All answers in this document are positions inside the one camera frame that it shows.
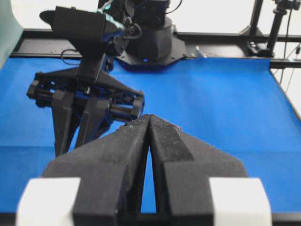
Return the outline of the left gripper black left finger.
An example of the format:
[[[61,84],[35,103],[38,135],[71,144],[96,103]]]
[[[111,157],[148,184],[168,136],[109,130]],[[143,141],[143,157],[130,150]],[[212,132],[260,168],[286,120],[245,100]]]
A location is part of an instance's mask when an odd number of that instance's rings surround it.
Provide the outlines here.
[[[149,119],[143,115],[49,163],[45,178],[80,178],[75,225],[117,226],[121,214],[140,212]]]

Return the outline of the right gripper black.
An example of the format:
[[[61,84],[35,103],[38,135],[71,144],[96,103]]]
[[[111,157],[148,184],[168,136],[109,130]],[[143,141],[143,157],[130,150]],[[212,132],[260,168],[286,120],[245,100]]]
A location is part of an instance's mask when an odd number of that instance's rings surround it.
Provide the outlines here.
[[[111,118],[126,122],[142,115],[144,93],[113,78],[113,68],[112,57],[83,58],[73,68],[35,74],[27,96],[38,107],[52,108],[56,157],[68,152],[75,133],[72,106],[83,112],[76,148],[108,131]]]

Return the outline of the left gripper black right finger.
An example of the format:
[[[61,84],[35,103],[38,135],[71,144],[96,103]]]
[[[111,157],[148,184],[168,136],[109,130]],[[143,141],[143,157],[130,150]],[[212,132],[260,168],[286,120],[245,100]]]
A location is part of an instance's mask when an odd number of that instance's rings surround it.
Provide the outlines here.
[[[157,212],[170,226],[212,226],[209,178],[246,178],[242,162],[154,114],[149,129]]]

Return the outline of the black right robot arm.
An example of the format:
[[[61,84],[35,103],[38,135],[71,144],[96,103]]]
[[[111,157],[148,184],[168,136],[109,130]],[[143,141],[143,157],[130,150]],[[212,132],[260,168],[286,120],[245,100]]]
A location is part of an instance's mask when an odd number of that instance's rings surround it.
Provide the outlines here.
[[[55,36],[81,55],[78,64],[38,72],[27,96],[50,107],[55,155],[68,152],[73,138],[82,146],[110,129],[114,121],[140,117],[144,94],[110,76],[116,58],[128,65],[166,66],[185,56],[173,34],[167,0],[101,0],[96,11],[57,6],[40,13]]]

